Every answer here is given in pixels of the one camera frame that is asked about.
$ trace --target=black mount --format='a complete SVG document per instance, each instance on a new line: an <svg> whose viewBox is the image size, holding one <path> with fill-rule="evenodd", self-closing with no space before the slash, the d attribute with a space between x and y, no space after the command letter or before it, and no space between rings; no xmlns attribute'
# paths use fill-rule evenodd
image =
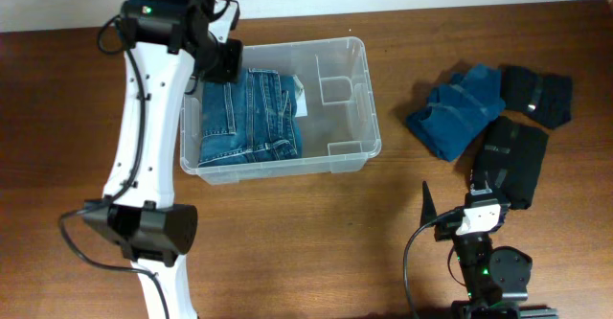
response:
<svg viewBox="0 0 613 319"><path fill-rule="evenodd" d="M214 82L236 82L242 65L242 42L220 43L209 33L216 0L127 0L122 5L121 26L129 47L136 42L168 46L168 52L185 50L193 56L193 76ZM231 30L238 24L237 11Z"/></svg>
<svg viewBox="0 0 613 319"><path fill-rule="evenodd" d="M421 225L437 217L436 208L428 186L424 181ZM512 247L492 248L489 233L496 232L505 222L511 204L497 189L485 186L471 189L465 196L464 208L477 208L498 204L501 207L498 224L488 232L457 235L464 212L446 216L435 225L435 240L452 240L465 280L470 301L454 302L451 306L454 318L508 318L519 319L523 312L519 303L528 300L527 285L530 280L532 259Z"/></svg>
<svg viewBox="0 0 613 319"><path fill-rule="evenodd" d="M198 225L193 205L174 204L155 210L154 205L141 209L103 205L103 199L85 201L85 209L92 207L101 208L85 214L85 223L119 245L124 258L133 262L145 258L172 267L178 255L187 254L192 248Z"/></svg>

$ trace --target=folded blue cloth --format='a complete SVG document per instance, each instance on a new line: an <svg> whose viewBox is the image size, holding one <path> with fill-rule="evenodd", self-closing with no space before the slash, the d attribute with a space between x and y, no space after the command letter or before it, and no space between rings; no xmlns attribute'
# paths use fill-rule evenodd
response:
<svg viewBox="0 0 613 319"><path fill-rule="evenodd" d="M505 109L502 73L477 65L434 88L427 106L406 118L411 131L439 158L453 161Z"/></svg>

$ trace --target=clothing pile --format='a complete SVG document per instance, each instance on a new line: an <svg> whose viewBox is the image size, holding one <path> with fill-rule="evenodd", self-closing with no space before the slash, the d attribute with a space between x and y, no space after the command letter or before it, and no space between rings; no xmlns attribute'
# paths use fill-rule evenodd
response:
<svg viewBox="0 0 613 319"><path fill-rule="evenodd" d="M205 83L198 167L301 157L297 89L295 77L262 69L241 69L238 83Z"/></svg>
<svg viewBox="0 0 613 319"><path fill-rule="evenodd" d="M500 189L512 209L528 209L549 136L537 127L499 117L505 109L557 128L571 121L573 81L540 76L520 66L503 71L477 65L434 88L422 110L406 118L409 129L439 158L453 161L486 127L471 182Z"/></svg>

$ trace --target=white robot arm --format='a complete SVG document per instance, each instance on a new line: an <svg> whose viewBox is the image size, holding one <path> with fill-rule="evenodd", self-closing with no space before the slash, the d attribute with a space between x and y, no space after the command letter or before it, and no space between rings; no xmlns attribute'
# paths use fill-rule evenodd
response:
<svg viewBox="0 0 613 319"><path fill-rule="evenodd" d="M196 83L237 79L242 44L227 36L238 15L238 3L232 0L127 0L121 15L105 26L115 22L125 52L117 154L102 199L86 201L85 209L63 215L59 227L82 260L137 273L151 319L197 318L186 268L197 211L174 204L174 143L190 78ZM119 245L132 267L103 265L83 255L63 225L71 216L82 216Z"/></svg>

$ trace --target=jeans pocket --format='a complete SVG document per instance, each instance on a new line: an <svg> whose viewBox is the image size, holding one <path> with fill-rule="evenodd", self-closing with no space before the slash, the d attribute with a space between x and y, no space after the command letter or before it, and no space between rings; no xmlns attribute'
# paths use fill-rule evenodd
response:
<svg viewBox="0 0 613 319"><path fill-rule="evenodd" d="M232 84L206 83L202 95L202 137L236 133Z"/></svg>
<svg viewBox="0 0 613 319"><path fill-rule="evenodd" d="M277 160L291 160L298 157L296 148L287 140L277 141L273 144L272 150Z"/></svg>
<svg viewBox="0 0 613 319"><path fill-rule="evenodd" d="M296 99L294 98L293 93L290 93L287 90L283 90L282 94L282 103L283 103L283 111L281 114L281 126L280 132L282 136L289 141L290 147L293 148L293 157L300 157L301 146L298 144L300 141L297 141L297 136L295 128L294 128L294 117L296 115Z"/></svg>

